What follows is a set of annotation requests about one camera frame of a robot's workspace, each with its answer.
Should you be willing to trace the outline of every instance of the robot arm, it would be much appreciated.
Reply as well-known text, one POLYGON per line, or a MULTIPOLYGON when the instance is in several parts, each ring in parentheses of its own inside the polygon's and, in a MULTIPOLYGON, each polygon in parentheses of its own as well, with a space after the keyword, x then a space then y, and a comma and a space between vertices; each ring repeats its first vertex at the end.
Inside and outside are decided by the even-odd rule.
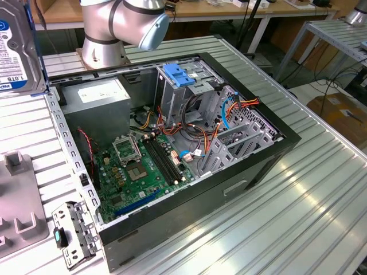
POLYGON ((122 41, 156 49, 169 25, 163 0, 81 0, 81 6, 83 61, 95 69, 126 62, 122 41))
POLYGON ((345 21, 353 26, 362 26, 367 16, 367 0, 360 0, 354 10, 346 17, 345 21))

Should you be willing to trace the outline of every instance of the white psu label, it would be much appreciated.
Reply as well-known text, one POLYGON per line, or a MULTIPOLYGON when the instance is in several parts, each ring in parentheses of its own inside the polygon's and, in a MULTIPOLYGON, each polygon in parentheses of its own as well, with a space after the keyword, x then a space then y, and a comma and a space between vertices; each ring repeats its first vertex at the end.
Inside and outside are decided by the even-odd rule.
POLYGON ((115 82, 109 82, 94 87, 83 88, 78 91, 79 97, 83 103, 96 100, 107 99, 112 96, 121 95, 121 89, 115 82))

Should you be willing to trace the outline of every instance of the motherboard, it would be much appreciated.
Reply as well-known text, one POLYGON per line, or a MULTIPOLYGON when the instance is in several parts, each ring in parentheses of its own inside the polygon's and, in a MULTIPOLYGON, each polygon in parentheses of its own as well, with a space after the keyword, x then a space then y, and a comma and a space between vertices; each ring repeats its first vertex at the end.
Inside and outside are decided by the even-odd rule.
POLYGON ((97 190, 101 201, 100 213, 105 222, 113 221, 195 180, 165 135, 141 139, 132 144, 128 141, 114 143, 110 148, 96 153, 95 159, 100 179, 97 190))

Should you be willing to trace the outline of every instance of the open computer tower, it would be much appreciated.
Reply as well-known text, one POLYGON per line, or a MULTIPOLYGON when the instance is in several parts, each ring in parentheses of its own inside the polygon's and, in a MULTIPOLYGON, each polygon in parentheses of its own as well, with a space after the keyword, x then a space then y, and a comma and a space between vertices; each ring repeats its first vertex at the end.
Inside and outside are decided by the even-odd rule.
POLYGON ((209 54, 50 79, 82 202, 53 212, 69 270, 110 272, 246 192, 300 137, 209 54))

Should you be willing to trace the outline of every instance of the hard drive label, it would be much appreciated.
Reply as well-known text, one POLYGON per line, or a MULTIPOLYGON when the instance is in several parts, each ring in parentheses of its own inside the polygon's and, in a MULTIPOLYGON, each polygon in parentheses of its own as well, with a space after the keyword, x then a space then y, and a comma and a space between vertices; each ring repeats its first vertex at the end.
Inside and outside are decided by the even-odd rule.
POLYGON ((27 75, 21 58, 9 43, 13 34, 8 22, 0 20, 0 91, 16 90, 27 83, 27 75))

